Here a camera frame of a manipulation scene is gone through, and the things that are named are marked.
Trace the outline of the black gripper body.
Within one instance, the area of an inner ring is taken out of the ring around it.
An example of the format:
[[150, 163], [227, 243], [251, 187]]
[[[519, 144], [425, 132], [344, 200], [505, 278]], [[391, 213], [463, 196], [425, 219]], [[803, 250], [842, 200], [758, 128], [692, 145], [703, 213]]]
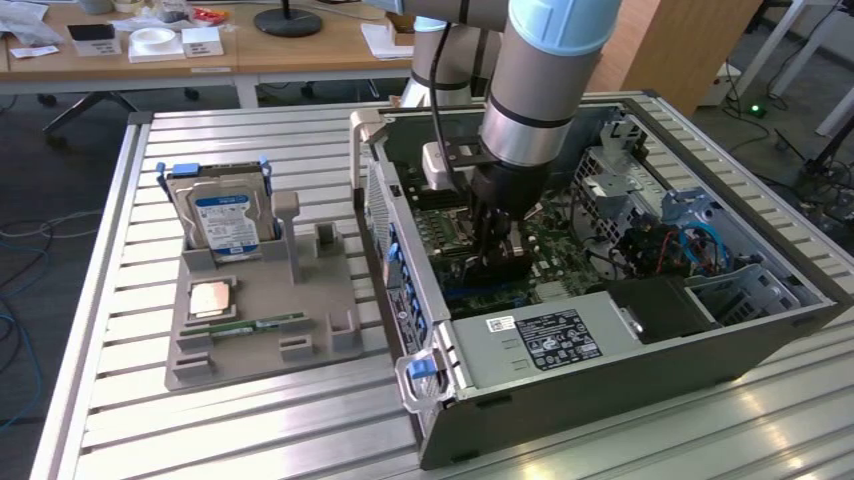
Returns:
[[547, 164], [520, 167], [495, 162], [476, 166], [471, 180], [473, 205], [508, 216], [523, 216], [541, 197], [548, 170]]

